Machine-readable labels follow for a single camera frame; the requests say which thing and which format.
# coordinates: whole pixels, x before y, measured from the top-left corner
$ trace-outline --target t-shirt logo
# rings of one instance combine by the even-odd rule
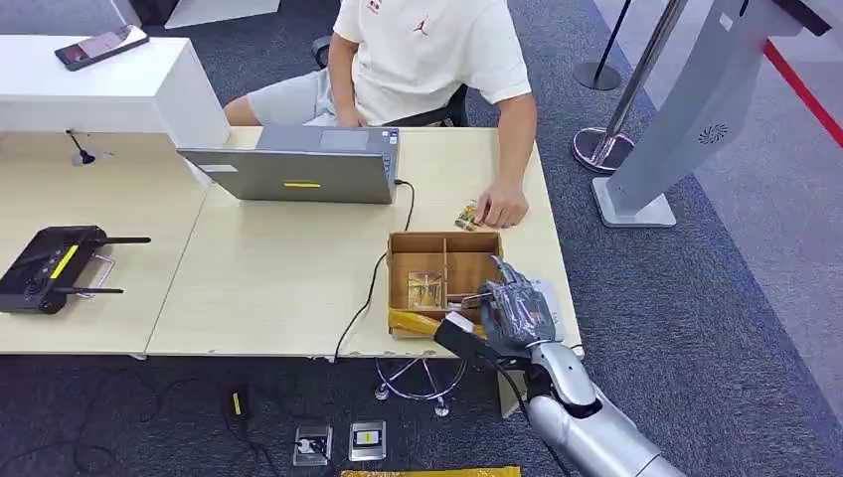
[[[369,11],[377,15],[379,10],[381,10],[381,4],[384,3],[384,0],[369,0]]]
[[[424,17],[424,20],[421,20],[421,21],[419,22],[419,25],[416,27],[416,29],[415,29],[415,30],[413,30],[413,33],[415,33],[415,32],[421,32],[421,34],[422,34],[422,35],[425,35],[426,37],[428,37],[429,35],[428,35],[428,34],[427,34],[427,32],[424,30],[424,26],[425,26],[425,25],[427,25],[427,19],[428,19],[428,18],[429,18],[429,17]]]

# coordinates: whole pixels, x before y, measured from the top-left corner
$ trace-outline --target small yellow package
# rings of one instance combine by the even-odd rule
[[[374,472],[345,470],[342,477],[521,477],[520,467],[500,469],[425,470],[421,472]]]
[[[414,310],[441,308],[442,273],[412,271],[408,275],[407,303]]]

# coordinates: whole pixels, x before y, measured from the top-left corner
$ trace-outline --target snack package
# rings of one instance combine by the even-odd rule
[[[422,472],[344,470],[342,477],[521,477],[521,468],[425,470]]]
[[[477,210],[477,201],[469,201],[462,212],[459,213],[453,224],[464,231],[474,232],[479,225],[477,224],[475,212]]]
[[[442,307],[442,273],[411,271],[408,274],[407,304],[411,309]]]

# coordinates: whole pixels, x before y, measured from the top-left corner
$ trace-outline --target white t-shirt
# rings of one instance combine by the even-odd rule
[[[506,0],[343,0],[334,32],[370,124],[447,104],[462,83],[491,103],[530,92]]]

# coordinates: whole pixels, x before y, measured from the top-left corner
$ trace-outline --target smartphone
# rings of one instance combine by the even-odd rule
[[[56,56],[65,64],[65,68],[75,72],[147,42],[149,37],[143,30],[134,25],[126,25],[117,31],[103,33],[75,45],[60,48],[56,50]]]

